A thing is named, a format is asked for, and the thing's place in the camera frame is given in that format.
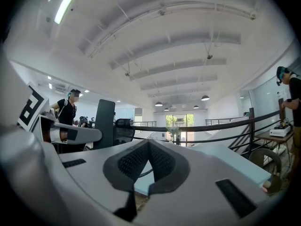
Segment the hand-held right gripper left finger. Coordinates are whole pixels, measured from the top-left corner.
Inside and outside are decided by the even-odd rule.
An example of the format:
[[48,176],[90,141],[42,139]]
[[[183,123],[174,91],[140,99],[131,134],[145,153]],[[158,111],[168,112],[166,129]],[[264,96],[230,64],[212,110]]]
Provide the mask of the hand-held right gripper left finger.
[[60,155],[62,162],[83,159],[66,170],[83,193],[72,200],[76,222],[148,222],[147,207],[137,212],[134,184],[149,157],[149,141]]

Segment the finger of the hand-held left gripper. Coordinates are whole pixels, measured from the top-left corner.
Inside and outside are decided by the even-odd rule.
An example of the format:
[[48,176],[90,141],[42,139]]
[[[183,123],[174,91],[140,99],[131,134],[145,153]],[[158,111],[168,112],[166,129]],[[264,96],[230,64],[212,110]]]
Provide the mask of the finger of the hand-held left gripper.
[[44,142],[80,145],[97,142],[103,135],[98,129],[66,125],[39,115],[39,136]]

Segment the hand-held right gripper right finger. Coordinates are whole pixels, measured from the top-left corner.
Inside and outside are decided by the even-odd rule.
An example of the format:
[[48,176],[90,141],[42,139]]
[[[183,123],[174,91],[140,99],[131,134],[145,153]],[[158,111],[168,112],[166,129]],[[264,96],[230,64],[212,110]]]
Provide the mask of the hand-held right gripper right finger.
[[268,174],[220,146],[200,151],[161,143],[184,156],[190,173],[172,193],[155,194],[138,214],[143,226],[238,226],[255,222]]

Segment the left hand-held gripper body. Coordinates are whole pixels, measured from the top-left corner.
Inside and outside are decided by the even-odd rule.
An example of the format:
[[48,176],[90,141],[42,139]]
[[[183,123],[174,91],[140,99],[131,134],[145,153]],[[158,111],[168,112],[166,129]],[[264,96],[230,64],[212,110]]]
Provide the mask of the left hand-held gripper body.
[[23,205],[49,226],[125,226],[71,178],[52,145],[17,126],[30,96],[5,55],[0,57],[0,167]]

